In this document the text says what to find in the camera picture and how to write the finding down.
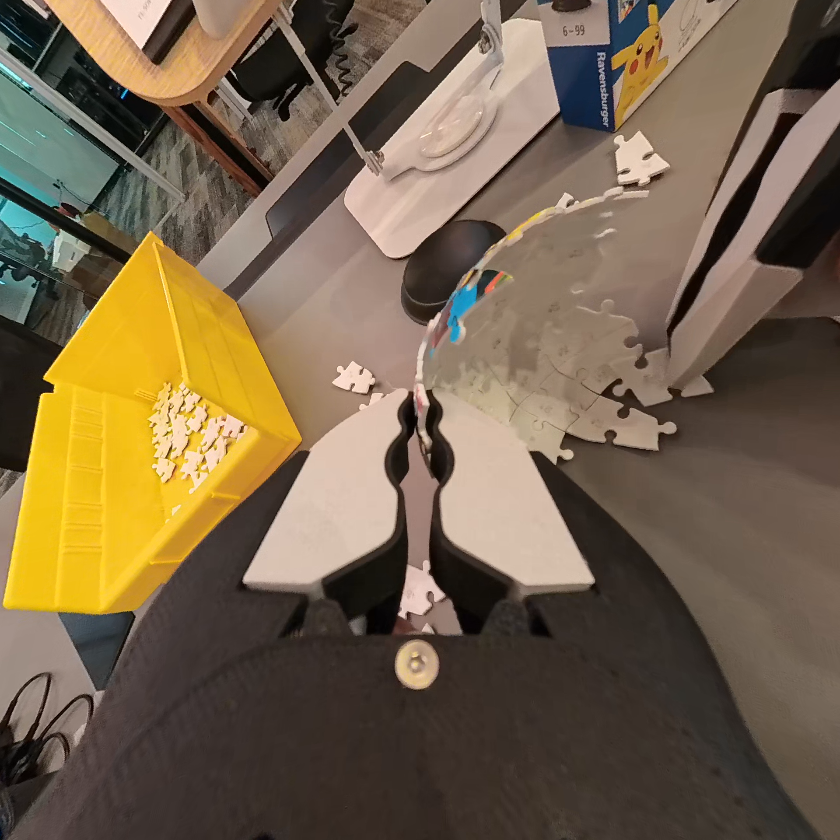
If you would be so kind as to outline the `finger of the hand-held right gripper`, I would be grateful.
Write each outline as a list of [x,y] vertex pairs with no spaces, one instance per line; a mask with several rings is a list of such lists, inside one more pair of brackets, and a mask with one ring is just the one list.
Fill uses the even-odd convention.
[[764,318],[838,315],[838,98],[806,98],[740,230],[668,343],[687,385]]
[[806,90],[778,88],[751,103],[712,194],[666,321],[667,342],[740,230],[782,142],[806,113]]

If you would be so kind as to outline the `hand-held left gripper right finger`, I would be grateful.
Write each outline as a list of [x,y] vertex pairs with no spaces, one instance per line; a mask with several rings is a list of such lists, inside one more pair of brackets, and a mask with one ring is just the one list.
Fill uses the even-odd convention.
[[505,600],[590,590],[593,572],[528,447],[454,394],[429,401],[430,570],[456,610],[485,621]]

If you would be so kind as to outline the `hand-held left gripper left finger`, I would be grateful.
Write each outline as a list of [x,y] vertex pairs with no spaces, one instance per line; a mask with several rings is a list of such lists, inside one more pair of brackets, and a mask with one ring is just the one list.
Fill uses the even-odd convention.
[[350,620],[398,602],[408,548],[401,482],[415,424],[401,388],[326,433],[306,453],[244,586],[331,600]]

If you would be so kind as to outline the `partly built puzzle ball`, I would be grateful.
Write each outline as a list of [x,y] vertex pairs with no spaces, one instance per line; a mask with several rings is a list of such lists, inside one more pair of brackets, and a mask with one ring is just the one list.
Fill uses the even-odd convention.
[[489,246],[427,325],[417,354],[419,445],[432,455],[432,397],[444,394],[509,428],[551,463],[567,436],[658,451],[674,423],[652,406],[707,396],[704,375],[666,382],[669,352],[646,350],[611,281],[649,190],[616,186],[583,201],[563,194]]

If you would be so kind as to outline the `pile of small puzzle pieces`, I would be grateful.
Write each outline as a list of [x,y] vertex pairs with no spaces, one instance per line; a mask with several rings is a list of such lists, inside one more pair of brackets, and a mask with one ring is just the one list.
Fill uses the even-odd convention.
[[163,485],[173,479],[190,482],[190,494],[249,431],[246,423],[221,413],[185,383],[163,384],[146,423],[154,450],[154,473]]

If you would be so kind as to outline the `blue puzzle box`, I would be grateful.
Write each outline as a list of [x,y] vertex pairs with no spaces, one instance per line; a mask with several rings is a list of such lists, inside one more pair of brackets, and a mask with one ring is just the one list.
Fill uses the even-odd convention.
[[538,1],[563,121],[614,133],[734,1]]

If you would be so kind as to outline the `black dome ball stand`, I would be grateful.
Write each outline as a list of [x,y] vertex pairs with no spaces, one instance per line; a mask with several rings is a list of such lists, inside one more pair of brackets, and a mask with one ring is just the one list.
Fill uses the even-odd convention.
[[401,303],[407,317],[427,324],[439,314],[462,276],[507,232],[486,220],[451,220],[429,235],[408,257]]

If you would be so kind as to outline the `yellow plastic bin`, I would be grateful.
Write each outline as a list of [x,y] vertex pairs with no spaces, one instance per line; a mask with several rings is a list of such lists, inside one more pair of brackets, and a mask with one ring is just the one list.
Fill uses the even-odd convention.
[[[45,374],[3,605],[138,609],[301,444],[238,304],[147,234]],[[146,423],[185,383],[246,436],[193,493],[162,484]]]

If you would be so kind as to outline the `black office chair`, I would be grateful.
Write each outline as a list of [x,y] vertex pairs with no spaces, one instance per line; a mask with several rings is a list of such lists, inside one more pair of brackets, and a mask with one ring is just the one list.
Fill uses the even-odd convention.
[[[353,1],[295,2],[290,27],[299,38],[330,97],[340,101],[352,88],[346,40],[358,28],[346,24]],[[236,93],[253,102],[270,102],[281,121],[288,121],[291,103],[312,85],[306,68],[279,30],[258,45],[255,41],[226,74]]]

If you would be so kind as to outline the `wooden table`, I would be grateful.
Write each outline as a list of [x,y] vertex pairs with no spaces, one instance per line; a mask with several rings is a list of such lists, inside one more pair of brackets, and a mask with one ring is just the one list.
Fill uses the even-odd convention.
[[99,1],[48,1],[47,8],[111,79],[162,107],[203,102],[278,11],[280,1],[246,2],[223,39],[196,21],[155,65]]

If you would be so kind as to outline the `white device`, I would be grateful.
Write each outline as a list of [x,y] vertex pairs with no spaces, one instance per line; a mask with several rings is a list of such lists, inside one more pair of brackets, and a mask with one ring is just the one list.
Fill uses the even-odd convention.
[[203,32],[214,40],[225,39],[246,12],[249,1],[192,1]]

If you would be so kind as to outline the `white paper sign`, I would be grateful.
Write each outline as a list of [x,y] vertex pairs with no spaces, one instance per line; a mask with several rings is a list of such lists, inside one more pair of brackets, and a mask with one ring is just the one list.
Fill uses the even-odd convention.
[[195,17],[193,1],[101,1],[136,46],[141,49],[178,39]]

